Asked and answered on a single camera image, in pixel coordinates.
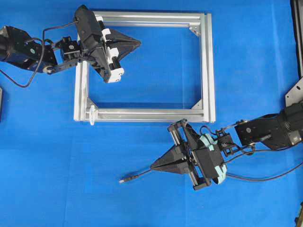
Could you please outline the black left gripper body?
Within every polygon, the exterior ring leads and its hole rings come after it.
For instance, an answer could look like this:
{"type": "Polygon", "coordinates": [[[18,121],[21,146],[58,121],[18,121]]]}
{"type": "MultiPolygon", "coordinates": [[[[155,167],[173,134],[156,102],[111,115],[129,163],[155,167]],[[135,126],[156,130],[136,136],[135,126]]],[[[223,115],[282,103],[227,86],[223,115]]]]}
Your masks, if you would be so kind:
{"type": "Polygon", "coordinates": [[[105,38],[106,35],[110,34],[108,28],[103,24],[103,21],[98,21],[101,27],[101,41],[104,45],[104,51],[94,50],[89,52],[86,50],[86,55],[92,58],[91,66],[98,72],[103,78],[105,83],[115,83],[121,80],[121,76],[124,74],[124,69],[110,69],[110,47],[108,46],[108,40],[105,38]]]}

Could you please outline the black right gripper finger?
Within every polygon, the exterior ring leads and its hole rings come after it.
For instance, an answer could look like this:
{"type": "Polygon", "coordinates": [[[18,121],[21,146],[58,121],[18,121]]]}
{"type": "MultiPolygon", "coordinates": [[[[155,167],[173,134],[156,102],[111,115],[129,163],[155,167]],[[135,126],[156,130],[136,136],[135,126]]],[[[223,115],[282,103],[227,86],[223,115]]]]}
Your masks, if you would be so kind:
{"type": "Polygon", "coordinates": [[[174,174],[189,174],[191,172],[190,166],[188,165],[187,162],[172,163],[162,166],[151,165],[151,170],[174,173],[174,174]]]}
{"type": "Polygon", "coordinates": [[[151,168],[189,168],[187,155],[186,145],[174,145],[163,156],[154,161],[151,168]]]}

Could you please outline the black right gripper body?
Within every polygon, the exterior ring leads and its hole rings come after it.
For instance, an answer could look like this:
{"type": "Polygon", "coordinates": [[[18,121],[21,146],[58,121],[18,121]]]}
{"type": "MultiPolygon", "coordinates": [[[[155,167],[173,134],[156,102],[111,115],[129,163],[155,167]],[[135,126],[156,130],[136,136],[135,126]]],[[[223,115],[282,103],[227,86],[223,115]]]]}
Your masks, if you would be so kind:
{"type": "Polygon", "coordinates": [[[171,134],[174,145],[184,144],[187,147],[187,159],[191,172],[188,174],[194,190],[199,190],[204,187],[208,187],[214,182],[211,178],[206,178],[203,171],[200,170],[197,158],[194,151],[201,147],[201,142],[199,142],[199,135],[190,126],[186,119],[182,119],[178,122],[171,124],[168,127],[168,132],[171,134]]]}

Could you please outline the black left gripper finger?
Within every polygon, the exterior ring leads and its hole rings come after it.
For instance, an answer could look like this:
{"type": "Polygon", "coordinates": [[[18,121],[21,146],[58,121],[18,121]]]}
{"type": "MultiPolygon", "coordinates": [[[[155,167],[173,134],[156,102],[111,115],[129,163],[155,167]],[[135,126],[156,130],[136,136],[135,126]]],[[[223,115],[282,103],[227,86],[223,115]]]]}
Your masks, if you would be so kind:
{"type": "Polygon", "coordinates": [[[109,31],[110,34],[106,35],[105,38],[109,41],[110,47],[135,49],[141,45],[139,40],[129,37],[121,32],[114,29],[110,29],[109,31]]]}
{"type": "Polygon", "coordinates": [[[121,68],[120,61],[139,48],[140,44],[112,44],[110,45],[110,69],[121,68]]]}

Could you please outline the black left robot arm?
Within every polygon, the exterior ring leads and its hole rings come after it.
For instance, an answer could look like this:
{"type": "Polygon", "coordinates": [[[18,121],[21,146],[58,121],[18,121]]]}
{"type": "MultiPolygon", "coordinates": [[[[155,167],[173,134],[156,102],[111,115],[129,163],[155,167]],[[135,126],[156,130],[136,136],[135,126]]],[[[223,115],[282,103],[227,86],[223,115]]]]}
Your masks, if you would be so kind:
{"type": "Polygon", "coordinates": [[[86,61],[102,77],[105,83],[121,80],[124,69],[120,60],[137,49],[141,42],[114,29],[106,28],[103,21],[93,19],[88,22],[82,17],[75,17],[79,34],[85,28],[96,28],[90,37],[96,44],[89,44],[88,39],[79,41],[63,37],[57,42],[46,38],[31,37],[27,32],[12,26],[0,30],[0,60],[23,70],[36,73],[54,74],[86,61]]]}

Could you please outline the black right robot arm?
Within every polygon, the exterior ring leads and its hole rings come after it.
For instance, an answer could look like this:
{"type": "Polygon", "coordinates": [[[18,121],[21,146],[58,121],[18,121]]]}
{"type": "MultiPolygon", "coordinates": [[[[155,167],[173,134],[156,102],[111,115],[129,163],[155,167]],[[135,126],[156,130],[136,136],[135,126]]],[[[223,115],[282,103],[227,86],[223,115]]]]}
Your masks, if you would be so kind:
{"type": "Polygon", "coordinates": [[[233,124],[241,147],[236,145],[225,128],[215,133],[196,133],[186,119],[171,124],[174,145],[151,164],[150,169],[175,174],[188,174],[194,190],[221,184],[227,174],[223,157],[246,148],[255,152],[255,144],[263,143],[270,150],[279,150],[296,145],[302,140],[303,103],[287,106],[280,113],[267,114],[251,121],[233,124]]]}

